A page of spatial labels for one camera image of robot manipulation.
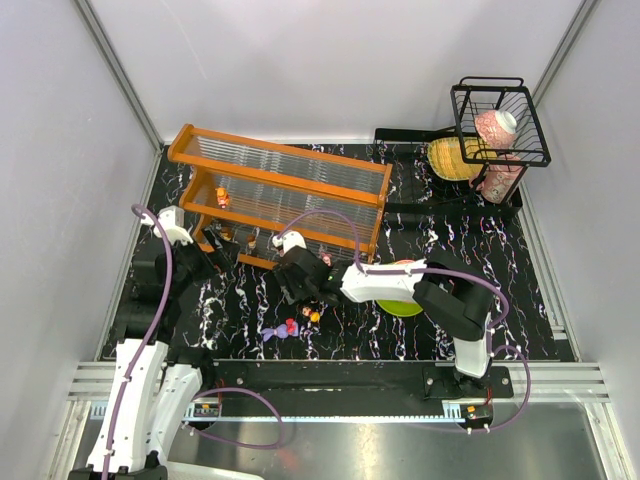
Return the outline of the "yellow bear toy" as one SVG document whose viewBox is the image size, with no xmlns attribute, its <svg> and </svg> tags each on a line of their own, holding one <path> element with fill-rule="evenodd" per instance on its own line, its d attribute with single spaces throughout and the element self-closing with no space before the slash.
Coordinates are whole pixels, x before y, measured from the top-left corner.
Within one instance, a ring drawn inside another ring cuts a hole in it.
<svg viewBox="0 0 640 480">
<path fill-rule="evenodd" d="M 216 201 L 221 209 L 226 209 L 230 206 L 230 195 L 226 188 L 218 187 L 216 189 Z"/>
</svg>

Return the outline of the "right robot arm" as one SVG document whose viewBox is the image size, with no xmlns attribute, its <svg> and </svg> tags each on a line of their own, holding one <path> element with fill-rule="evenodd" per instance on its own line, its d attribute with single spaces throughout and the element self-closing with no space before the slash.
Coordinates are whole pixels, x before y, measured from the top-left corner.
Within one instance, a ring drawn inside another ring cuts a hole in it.
<svg viewBox="0 0 640 480">
<path fill-rule="evenodd" d="M 464 396 L 489 388 L 491 329 L 506 317 L 509 302 L 496 285 L 446 253 L 396 264 L 359 260 L 326 262 L 294 246 L 273 268 L 291 304 L 314 298 L 329 305 L 395 301 L 418 305 L 453 340 L 454 367 L 445 376 Z"/>
</svg>

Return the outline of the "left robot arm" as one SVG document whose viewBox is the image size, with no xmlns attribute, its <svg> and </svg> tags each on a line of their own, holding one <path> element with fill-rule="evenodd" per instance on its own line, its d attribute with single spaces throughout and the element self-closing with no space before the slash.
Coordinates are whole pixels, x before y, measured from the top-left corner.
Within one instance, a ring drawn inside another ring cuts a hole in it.
<svg viewBox="0 0 640 480">
<path fill-rule="evenodd" d="M 170 349 L 179 298 L 196 281 L 232 270 L 239 254 L 238 245 L 220 235 L 205 237 L 209 246 L 202 248 L 168 227 L 163 253 L 139 266 L 102 427 L 85 466 L 69 478 L 168 478 L 170 448 L 208 373 L 202 354 Z"/>
</svg>

